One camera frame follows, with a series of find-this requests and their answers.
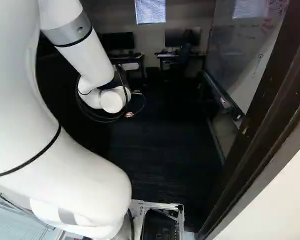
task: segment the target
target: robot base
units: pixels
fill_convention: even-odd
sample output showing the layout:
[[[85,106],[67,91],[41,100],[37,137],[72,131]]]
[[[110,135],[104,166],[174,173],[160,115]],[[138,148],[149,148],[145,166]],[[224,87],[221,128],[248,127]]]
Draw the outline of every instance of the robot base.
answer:
[[[132,200],[129,207],[134,223],[134,240],[184,240],[184,207],[175,203]],[[64,232],[58,240],[89,239]],[[111,240],[132,240],[129,215]]]

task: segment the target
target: door frame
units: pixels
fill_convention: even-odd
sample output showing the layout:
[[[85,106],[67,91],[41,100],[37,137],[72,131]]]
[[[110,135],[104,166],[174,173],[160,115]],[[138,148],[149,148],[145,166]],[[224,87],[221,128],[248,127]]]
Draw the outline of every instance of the door frame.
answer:
[[[210,214],[197,240],[206,239],[221,223],[299,122],[300,0],[290,0],[266,69],[207,203]]]

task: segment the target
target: black stripe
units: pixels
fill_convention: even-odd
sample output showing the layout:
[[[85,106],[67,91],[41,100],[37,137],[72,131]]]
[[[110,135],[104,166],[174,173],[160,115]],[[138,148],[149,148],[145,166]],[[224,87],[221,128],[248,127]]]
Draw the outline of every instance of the black stripe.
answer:
[[[44,149],[42,149],[40,152],[38,152],[34,157],[30,158],[28,161],[22,163],[19,166],[16,166],[8,171],[2,172],[0,173],[0,177],[11,174],[13,172],[16,172],[22,168],[24,168],[25,166],[29,165],[30,163],[34,162],[36,159],[38,159],[41,155],[43,155],[57,140],[57,138],[59,137],[61,132],[61,125],[59,124],[58,130],[56,131],[56,134],[54,135],[53,139],[48,143],[47,146],[45,146]]]
[[[67,44],[63,44],[63,45],[54,45],[54,46],[58,47],[58,48],[67,48],[67,47],[71,47],[73,45],[76,45],[78,43],[81,43],[83,40],[85,40],[87,37],[90,36],[90,34],[92,33],[92,30],[93,30],[93,27],[91,25],[90,30],[87,32],[87,34],[83,38],[81,38],[81,39],[79,39],[77,41],[71,42],[71,43],[67,43]]]

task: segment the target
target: desk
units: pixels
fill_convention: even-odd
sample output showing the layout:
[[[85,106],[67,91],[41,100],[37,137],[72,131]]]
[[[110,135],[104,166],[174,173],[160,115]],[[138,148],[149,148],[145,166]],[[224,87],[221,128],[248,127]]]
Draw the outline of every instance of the desk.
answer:
[[[143,82],[145,82],[146,75],[145,75],[145,67],[144,67],[144,60],[145,60],[144,54],[140,54],[139,56],[110,56],[109,59],[113,65],[138,63],[142,80]]]
[[[174,53],[159,53],[156,52],[154,55],[160,60],[160,71],[162,72],[164,69],[164,62],[174,62],[178,59],[179,55]],[[190,59],[199,59],[204,60],[206,59],[205,53],[191,53],[189,56]]]

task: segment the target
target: dark carpet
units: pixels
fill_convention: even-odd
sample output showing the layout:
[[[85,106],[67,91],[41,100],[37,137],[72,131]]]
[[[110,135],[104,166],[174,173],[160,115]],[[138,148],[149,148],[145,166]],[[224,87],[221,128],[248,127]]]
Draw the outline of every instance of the dark carpet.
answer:
[[[146,107],[135,117],[99,124],[78,109],[78,73],[65,59],[38,60],[36,72],[52,113],[77,142],[128,174],[132,198],[184,204],[188,230],[200,229],[221,162],[198,102],[181,97],[172,85],[157,86],[144,91]],[[134,96],[130,109],[138,109],[141,102]]]

